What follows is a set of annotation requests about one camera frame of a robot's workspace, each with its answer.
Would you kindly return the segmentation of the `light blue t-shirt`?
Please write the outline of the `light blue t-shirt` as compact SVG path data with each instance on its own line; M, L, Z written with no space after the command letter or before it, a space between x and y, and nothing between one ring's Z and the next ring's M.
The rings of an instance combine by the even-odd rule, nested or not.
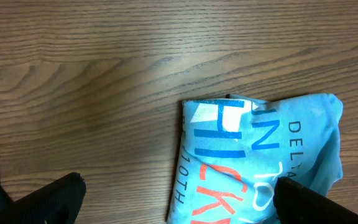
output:
M333 94L274 102L231 95L182 105L169 223L276 223L280 177L321 195L343 177L344 106Z

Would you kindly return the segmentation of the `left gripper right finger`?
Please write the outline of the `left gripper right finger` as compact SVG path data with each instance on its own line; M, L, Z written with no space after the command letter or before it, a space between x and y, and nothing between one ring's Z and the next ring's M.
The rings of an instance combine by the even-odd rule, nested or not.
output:
M278 179L273 204L281 224L358 224L358 214L289 177Z

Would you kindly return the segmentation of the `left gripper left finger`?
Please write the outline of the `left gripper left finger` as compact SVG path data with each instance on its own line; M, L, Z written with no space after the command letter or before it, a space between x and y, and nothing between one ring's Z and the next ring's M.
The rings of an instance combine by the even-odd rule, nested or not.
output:
M74 224L85 193L85 180L69 173L0 211L0 224Z

